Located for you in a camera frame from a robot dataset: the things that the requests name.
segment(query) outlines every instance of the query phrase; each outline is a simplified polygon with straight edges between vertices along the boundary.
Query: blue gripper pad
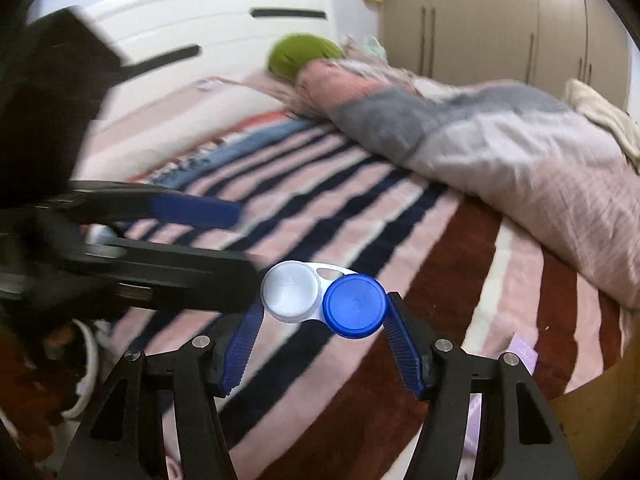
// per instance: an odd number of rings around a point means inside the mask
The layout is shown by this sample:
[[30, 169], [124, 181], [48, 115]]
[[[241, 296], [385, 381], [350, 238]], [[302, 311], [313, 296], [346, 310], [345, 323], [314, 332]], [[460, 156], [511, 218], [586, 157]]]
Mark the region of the blue gripper pad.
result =
[[264, 307], [260, 301], [255, 301], [244, 313], [238, 330], [226, 347], [224, 369], [220, 380], [220, 387], [225, 395], [240, 384], [263, 318]]
[[400, 372], [402, 384], [411, 390], [417, 399], [422, 398], [426, 389], [422, 380], [422, 360], [409, 331], [391, 300], [387, 301], [386, 317], [383, 323], [386, 340]]
[[208, 229], [231, 229], [242, 212], [242, 205], [217, 198], [162, 193], [151, 199], [151, 209], [160, 222]]

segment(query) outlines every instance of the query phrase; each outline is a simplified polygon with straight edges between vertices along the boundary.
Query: brown stripe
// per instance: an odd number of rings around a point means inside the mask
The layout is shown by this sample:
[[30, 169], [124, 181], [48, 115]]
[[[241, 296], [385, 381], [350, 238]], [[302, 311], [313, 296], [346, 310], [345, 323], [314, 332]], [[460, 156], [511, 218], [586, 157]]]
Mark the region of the brown stripe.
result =
[[598, 291], [600, 300], [600, 349], [602, 350], [602, 360], [604, 369], [613, 366], [620, 361], [620, 344], [622, 335], [620, 334], [620, 304], [612, 300], [606, 293]]
[[[499, 227], [500, 215], [480, 201], [466, 199], [460, 205], [406, 295], [414, 316], [438, 325], [452, 322], [454, 330], [447, 333], [457, 334], [454, 339], [462, 342], [491, 266]], [[461, 311], [456, 316], [440, 316], [440, 310], [455, 309]], [[386, 338], [380, 335], [331, 403], [260, 479], [380, 478], [417, 433], [426, 409], [402, 387]]]
[[544, 267], [538, 304], [538, 362], [533, 372], [548, 399], [561, 396], [574, 372], [578, 345], [574, 339], [578, 319], [577, 274], [553, 253], [542, 248]]

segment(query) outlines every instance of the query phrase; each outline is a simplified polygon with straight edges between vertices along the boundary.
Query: comforter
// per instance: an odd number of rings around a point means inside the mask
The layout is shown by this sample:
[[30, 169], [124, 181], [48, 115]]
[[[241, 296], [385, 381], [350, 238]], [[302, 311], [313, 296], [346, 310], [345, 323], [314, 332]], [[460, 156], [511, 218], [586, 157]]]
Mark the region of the comforter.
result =
[[479, 196], [640, 307], [640, 181], [616, 140], [563, 102], [511, 81], [425, 98], [323, 60], [298, 92], [367, 151]]

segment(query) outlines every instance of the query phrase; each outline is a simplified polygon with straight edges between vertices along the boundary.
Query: white lid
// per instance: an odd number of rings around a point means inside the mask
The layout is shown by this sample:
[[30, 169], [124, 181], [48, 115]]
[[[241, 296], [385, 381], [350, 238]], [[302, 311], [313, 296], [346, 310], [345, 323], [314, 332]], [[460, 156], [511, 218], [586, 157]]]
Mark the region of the white lid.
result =
[[320, 306], [320, 280], [307, 264], [290, 260], [272, 267], [262, 280], [262, 304], [273, 317], [299, 322]]

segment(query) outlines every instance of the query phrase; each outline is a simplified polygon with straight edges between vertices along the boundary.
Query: wardrobe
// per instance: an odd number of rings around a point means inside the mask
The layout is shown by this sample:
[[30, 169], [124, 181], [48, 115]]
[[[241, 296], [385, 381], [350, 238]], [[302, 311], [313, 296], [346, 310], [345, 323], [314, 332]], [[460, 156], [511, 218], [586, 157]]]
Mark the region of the wardrobe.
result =
[[387, 0], [391, 65], [465, 85], [514, 79], [561, 97], [568, 79], [626, 109], [630, 47], [606, 0]]

